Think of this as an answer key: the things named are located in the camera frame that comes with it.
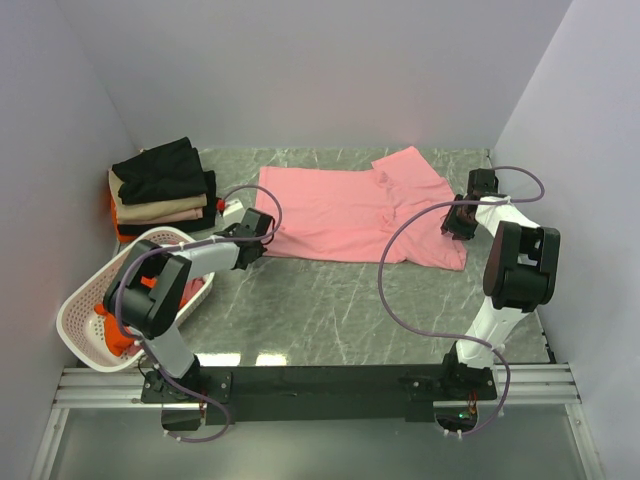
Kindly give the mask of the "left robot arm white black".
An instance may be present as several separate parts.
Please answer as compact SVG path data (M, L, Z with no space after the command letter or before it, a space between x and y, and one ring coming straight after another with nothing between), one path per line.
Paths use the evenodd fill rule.
M108 287L103 305L118 330L141 343L163 378L197 390L200 362L177 326L184 290L196 278L246 269L266 253L275 226L272 216L250 208L240 222L205 240L167 246L140 240Z

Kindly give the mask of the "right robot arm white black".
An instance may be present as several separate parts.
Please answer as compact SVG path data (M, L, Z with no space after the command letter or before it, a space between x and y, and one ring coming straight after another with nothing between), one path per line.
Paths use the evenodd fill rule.
M454 202L441 232L470 240L482 226L493 243L482 280L485 298L465 338L444 357L444 381L481 388L491 382L494 353L503 351L515 326L551 300L561 234L529 220L504 197L457 195Z

